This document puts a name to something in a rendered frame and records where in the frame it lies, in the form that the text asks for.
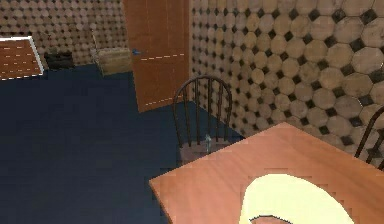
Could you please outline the black box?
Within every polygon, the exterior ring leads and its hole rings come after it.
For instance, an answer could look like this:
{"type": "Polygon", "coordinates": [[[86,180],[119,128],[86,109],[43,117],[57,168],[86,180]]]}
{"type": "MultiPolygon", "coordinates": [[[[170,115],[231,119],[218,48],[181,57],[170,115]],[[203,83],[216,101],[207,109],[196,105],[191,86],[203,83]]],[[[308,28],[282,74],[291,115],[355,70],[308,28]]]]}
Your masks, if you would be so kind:
{"type": "Polygon", "coordinates": [[[73,56],[70,51],[59,51],[44,54],[44,58],[50,70],[74,68],[73,56]]]}

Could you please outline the orange wooden room door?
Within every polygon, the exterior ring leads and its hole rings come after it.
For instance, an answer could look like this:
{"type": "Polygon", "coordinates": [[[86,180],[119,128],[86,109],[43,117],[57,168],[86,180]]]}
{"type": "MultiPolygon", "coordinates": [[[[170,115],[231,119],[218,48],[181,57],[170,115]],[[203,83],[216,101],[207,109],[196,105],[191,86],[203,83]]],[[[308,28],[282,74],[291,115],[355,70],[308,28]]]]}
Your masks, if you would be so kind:
{"type": "Polygon", "coordinates": [[[189,0],[123,0],[123,9],[138,110],[170,105],[189,77],[189,0]]]}

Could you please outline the cream round plate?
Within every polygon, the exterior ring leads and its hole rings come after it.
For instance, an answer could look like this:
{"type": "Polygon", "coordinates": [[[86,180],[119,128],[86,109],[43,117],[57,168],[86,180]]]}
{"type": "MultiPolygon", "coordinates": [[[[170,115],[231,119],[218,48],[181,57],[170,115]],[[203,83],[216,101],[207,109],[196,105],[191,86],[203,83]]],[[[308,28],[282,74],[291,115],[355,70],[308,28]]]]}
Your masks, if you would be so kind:
{"type": "Polygon", "coordinates": [[[261,218],[275,218],[286,224],[355,224],[325,190],[288,174],[267,174],[247,186],[239,224],[252,224],[261,218]]]}

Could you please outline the orange wooden table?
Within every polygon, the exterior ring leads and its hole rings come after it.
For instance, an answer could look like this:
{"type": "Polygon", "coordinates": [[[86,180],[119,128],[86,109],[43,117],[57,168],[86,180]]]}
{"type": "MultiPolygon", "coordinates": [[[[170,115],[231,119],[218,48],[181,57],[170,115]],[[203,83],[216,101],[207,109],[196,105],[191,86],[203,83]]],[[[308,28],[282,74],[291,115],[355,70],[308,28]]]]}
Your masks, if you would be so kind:
{"type": "Polygon", "coordinates": [[[384,224],[384,172],[280,123],[149,181],[169,224],[238,224],[246,187],[286,173],[321,187],[356,224],[384,224]]]}

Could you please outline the brown white-edged cabinet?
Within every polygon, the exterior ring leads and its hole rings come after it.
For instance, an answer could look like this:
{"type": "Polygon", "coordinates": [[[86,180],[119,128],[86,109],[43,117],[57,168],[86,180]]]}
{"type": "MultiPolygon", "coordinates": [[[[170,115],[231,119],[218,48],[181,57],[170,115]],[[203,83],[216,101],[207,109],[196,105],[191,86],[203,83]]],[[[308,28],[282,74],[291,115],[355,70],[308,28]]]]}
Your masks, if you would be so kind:
{"type": "Polygon", "coordinates": [[[31,36],[0,38],[0,81],[40,77],[43,73],[31,36]]]}

